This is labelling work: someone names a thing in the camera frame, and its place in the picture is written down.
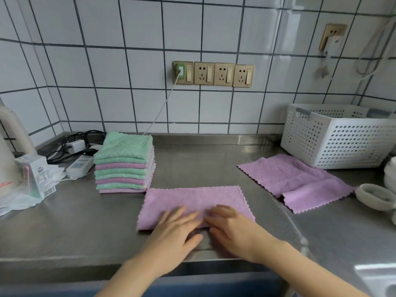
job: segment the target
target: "power adapter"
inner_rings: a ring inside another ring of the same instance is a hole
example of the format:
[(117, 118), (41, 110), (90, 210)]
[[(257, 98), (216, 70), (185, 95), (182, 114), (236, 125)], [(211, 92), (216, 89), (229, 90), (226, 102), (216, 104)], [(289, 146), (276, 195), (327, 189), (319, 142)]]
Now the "power adapter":
[(85, 149), (85, 142), (84, 140), (75, 140), (74, 142), (67, 143), (66, 146), (70, 146), (68, 152), (74, 154)]

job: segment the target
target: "white plastic basket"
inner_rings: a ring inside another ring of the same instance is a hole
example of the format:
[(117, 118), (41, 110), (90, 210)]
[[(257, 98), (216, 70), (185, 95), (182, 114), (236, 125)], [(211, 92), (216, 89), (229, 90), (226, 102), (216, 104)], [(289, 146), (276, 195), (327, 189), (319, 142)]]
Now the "white plastic basket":
[(322, 169), (378, 167), (396, 144), (396, 114), (355, 105), (290, 104), (280, 146)]

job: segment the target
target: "electrical outlet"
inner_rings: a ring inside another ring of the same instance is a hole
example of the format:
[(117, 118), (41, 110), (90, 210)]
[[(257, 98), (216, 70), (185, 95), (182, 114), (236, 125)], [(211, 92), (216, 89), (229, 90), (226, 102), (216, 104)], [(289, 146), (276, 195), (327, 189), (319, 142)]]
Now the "electrical outlet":
[(215, 63), (214, 85), (232, 85), (234, 79), (234, 63)]
[(177, 75), (179, 71), (177, 69), (177, 64), (182, 64), (186, 69), (183, 71), (183, 74), (179, 76), (176, 84), (193, 84), (194, 83), (194, 63), (187, 61), (173, 61), (172, 62), (172, 74), (173, 74), (173, 83), (175, 83)]
[(234, 87), (251, 87), (254, 66), (235, 65)]
[(346, 24), (327, 24), (326, 27), (324, 28), (323, 35), (320, 40), (319, 50), (323, 52), (329, 36), (334, 36), (334, 35), (344, 36), (347, 27), (348, 25)]
[(213, 62), (195, 62), (194, 84), (213, 85), (214, 68)]

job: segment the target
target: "stainless steel countertop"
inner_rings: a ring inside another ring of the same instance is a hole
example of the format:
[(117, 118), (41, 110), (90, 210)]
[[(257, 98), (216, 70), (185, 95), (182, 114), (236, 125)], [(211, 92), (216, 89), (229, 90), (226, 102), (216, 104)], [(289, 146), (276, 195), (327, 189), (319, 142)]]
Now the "stainless steel countertop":
[[(168, 145), (156, 140), (152, 187), (240, 185), (256, 221), (301, 250), (306, 240), (315, 260), (367, 292), (354, 265), (396, 263), (394, 226), (379, 213), (348, 197), (302, 214), (291, 213), (236, 165), (285, 153), (274, 145)], [(380, 170), (331, 171), (346, 183), (382, 183)], [(136, 232), (143, 194), (100, 195), (93, 175), (57, 185), (41, 204), (0, 217), (0, 284), (71, 282), (111, 277), (138, 252), (148, 232)], [(255, 271), (230, 260), (204, 240), (176, 275)]]

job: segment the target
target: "right hand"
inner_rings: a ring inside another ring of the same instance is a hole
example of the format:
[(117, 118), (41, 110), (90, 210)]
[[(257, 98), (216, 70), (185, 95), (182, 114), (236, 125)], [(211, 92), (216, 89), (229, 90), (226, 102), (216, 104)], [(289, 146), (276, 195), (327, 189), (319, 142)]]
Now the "right hand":
[(206, 217), (210, 233), (232, 254), (253, 263), (270, 266), (270, 258), (282, 241), (260, 225), (238, 213), (233, 207), (216, 205)]

